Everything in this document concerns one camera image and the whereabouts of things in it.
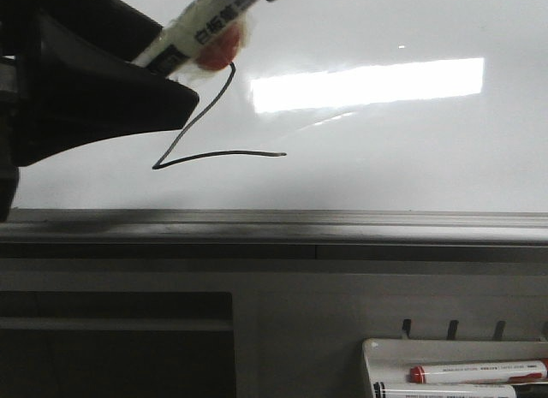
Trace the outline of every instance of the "red marker cap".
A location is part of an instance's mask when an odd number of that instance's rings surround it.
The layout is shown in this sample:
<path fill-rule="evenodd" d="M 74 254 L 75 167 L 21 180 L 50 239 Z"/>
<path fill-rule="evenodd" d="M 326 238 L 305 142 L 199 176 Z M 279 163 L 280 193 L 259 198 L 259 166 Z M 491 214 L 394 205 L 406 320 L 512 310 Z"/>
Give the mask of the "red marker cap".
<path fill-rule="evenodd" d="M 409 370 L 409 378 L 412 383 L 425 383 L 425 370 L 422 366 L 414 366 Z"/>

